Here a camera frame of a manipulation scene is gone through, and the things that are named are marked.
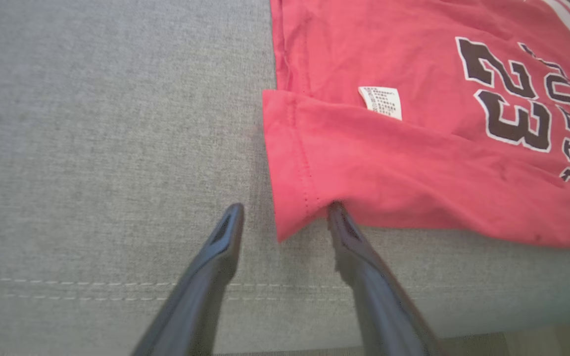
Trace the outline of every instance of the white care label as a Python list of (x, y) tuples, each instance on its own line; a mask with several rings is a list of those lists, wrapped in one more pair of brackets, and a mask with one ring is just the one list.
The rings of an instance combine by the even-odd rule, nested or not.
[(376, 113), (402, 120), (400, 93), (395, 88), (358, 87), (358, 92), (366, 103), (366, 108)]

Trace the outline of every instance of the red fabric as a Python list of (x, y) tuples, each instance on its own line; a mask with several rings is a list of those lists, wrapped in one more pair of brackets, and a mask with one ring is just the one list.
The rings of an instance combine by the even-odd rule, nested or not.
[[(545, 88), (557, 73), (547, 63), (570, 80), (570, 7), (546, 1), (272, 0), (278, 90), (263, 93), (263, 113), (279, 241), (340, 200), (364, 225), (570, 247), (570, 131), (559, 108), (570, 104)], [(510, 93), (484, 61), (493, 88), (466, 79), (458, 38), (484, 44), (515, 86), (509, 61), (522, 63), (536, 97)], [(403, 120), (367, 110), (359, 86), (397, 88)], [(505, 120), (531, 111), (530, 131), (545, 107), (550, 147), (487, 135), (480, 90), (509, 103)]]

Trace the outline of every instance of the wooden floor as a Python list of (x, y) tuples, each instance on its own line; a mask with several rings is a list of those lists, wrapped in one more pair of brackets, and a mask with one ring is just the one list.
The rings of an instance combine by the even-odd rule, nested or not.
[[(515, 333), (494, 333), (441, 342), (449, 356), (570, 356), (570, 324)], [(226, 356), (364, 356), (360, 347), (297, 352), (226, 354)]]

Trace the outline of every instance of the white stitching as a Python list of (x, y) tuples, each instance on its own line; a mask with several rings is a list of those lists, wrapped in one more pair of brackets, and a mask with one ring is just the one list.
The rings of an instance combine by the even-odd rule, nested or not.
[[(17, 297), (17, 298), (32, 298), (32, 299), (50, 299), (50, 300), (81, 300), (86, 301), (97, 301), (97, 302), (149, 302), (149, 301), (163, 301), (167, 298), (163, 297), (142, 297), (142, 298), (91, 298), (91, 297), (48, 297), (46, 295), (22, 295), (22, 294), (0, 294), (0, 297)], [(325, 298), (270, 298), (270, 297), (227, 297), (224, 298), (229, 301), (243, 301), (243, 302), (353, 302), (352, 299), (325, 299)]]
[[(42, 279), (10, 279), (10, 278), (0, 278), (0, 282), (29, 282), (32, 284), (63, 284), (63, 285), (71, 285), (76, 284), (79, 286), (174, 286), (174, 282), (72, 282), (72, 281), (43, 281)], [(312, 289), (350, 289), (349, 286), (304, 286), (304, 285), (296, 285), (296, 284), (274, 284), (274, 283), (230, 283), (229, 286), (231, 287), (259, 287), (259, 288), (312, 288)]]

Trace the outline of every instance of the gray upholstery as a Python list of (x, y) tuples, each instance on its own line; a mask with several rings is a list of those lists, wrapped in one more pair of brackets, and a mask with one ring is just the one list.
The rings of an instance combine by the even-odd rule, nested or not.
[[(358, 345), (322, 222), (278, 245), (267, 0), (0, 0), (0, 352), (126, 354), (246, 207), (218, 352)], [(441, 336), (570, 320), (570, 250), (365, 228)]]

